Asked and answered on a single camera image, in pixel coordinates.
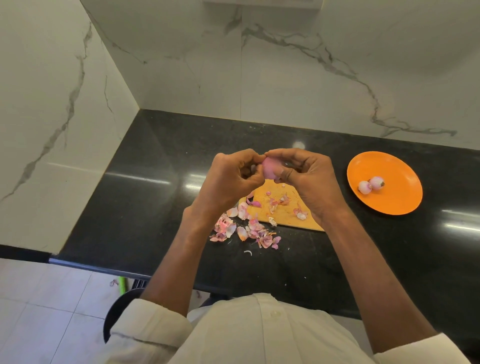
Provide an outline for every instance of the person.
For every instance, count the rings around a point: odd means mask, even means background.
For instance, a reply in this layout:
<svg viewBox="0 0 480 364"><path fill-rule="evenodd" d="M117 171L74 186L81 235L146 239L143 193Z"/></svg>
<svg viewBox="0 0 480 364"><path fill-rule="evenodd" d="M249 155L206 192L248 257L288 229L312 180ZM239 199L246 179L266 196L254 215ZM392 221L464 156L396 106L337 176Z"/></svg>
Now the person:
<svg viewBox="0 0 480 364"><path fill-rule="evenodd" d="M294 167L277 166L276 182L293 185L328 234L373 358L326 312L279 302L266 293L219 301L197 309L203 313L193 322L187 320L207 237L224 211L264 183L260 163L265 156ZM252 165L257 166L254 173ZM330 158L302 149L217 154L160 266L110 333L98 357L101 363L469 362L445 334L435 331L402 288L346 204Z"/></svg>

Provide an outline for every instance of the person's left arm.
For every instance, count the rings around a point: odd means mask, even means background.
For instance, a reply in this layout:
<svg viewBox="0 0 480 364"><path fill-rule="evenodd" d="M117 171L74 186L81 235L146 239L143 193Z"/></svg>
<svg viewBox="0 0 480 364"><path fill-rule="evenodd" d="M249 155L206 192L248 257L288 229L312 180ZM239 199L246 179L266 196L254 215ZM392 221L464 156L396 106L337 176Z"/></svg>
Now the person's left arm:
<svg viewBox="0 0 480 364"><path fill-rule="evenodd" d="M192 331L185 318L209 233L218 218L260 187L265 156L252 149L217 154L193 204L139 300L125 309L98 357L102 363L166 363Z"/></svg>

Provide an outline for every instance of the peeled onion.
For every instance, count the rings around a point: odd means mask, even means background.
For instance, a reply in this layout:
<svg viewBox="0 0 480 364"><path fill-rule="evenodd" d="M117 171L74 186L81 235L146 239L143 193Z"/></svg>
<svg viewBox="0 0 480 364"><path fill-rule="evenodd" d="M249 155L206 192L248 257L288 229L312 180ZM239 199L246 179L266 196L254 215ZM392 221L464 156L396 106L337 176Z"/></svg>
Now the peeled onion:
<svg viewBox="0 0 480 364"><path fill-rule="evenodd" d="M369 194L370 192L372 192L372 185L367 181L361 181L359 183L359 191L363 194Z"/></svg>
<svg viewBox="0 0 480 364"><path fill-rule="evenodd" d="M380 190L383 186L385 186L385 182L382 177L372 177L368 180L368 182L372 185L374 190Z"/></svg>
<svg viewBox="0 0 480 364"><path fill-rule="evenodd" d="M276 166L282 166L282 163L278 159L267 157L262 162L264 167L264 177L267 180L276 180L278 177L273 173L273 170Z"/></svg>

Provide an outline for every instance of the hand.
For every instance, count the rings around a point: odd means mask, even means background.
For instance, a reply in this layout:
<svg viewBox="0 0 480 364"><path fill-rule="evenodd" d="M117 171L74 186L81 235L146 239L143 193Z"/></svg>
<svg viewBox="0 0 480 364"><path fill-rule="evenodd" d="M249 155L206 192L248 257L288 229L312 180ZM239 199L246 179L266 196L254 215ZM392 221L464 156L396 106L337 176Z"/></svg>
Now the hand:
<svg viewBox="0 0 480 364"><path fill-rule="evenodd" d="M238 200L265 183L262 165L259 164L264 159L264 155L259 155L253 149L217 154L192 204L192 212L216 222ZM251 166L257 164L252 174Z"/></svg>
<svg viewBox="0 0 480 364"><path fill-rule="evenodd" d="M278 176L275 182L294 186L320 226L330 213L348 209L329 157L298 148L274 149L265 155L295 166L295 169L284 166L275 168L274 174Z"/></svg>

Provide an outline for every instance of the black countertop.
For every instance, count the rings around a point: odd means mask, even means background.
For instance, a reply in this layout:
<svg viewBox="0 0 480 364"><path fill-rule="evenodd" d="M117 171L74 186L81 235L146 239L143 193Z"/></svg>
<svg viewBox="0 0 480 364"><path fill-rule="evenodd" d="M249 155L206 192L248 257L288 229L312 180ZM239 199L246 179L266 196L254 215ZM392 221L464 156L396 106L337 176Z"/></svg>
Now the black countertop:
<svg viewBox="0 0 480 364"><path fill-rule="evenodd" d="M263 153L294 142L331 157L348 204L432 324L460 344L480 340L480 151L141 110L52 262L151 276L216 153ZM390 153L414 169L423 186L417 210L384 215L354 195L347 165L368 150ZM278 250L242 243L236 234L230 243L208 242L195 288L231 296L268 292L359 317L327 235L277 232Z"/></svg>

